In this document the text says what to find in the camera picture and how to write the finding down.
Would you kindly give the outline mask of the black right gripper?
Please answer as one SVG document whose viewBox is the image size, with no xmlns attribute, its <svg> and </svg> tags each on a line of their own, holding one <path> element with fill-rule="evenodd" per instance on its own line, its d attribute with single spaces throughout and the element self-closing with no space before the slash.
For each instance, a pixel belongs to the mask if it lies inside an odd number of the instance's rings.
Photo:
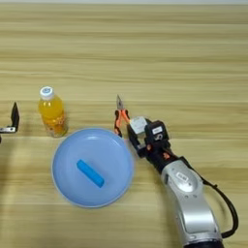
<svg viewBox="0 0 248 248">
<path fill-rule="evenodd" d="M 148 118 L 145 118 L 145 120 L 146 126 L 152 123 Z M 166 165 L 178 160 L 178 157 L 171 151 L 171 144 L 168 141 L 158 141 L 147 145 L 140 143 L 138 135 L 130 124 L 127 125 L 127 133 L 129 141 L 137 151 L 138 156 L 140 158 L 145 157 L 158 173 L 162 173 Z"/>
</svg>

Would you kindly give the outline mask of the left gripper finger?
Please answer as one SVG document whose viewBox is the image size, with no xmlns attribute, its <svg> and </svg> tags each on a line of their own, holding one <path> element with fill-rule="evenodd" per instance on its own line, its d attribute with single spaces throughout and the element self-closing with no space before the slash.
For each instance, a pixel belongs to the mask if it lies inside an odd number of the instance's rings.
<svg viewBox="0 0 248 248">
<path fill-rule="evenodd" d="M 19 112 L 17 104 L 13 105 L 12 114 L 11 114 L 12 125 L 5 128 L 0 128 L 0 134 L 13 134 L 18 131 L 19 125 Z"/>
</svg>

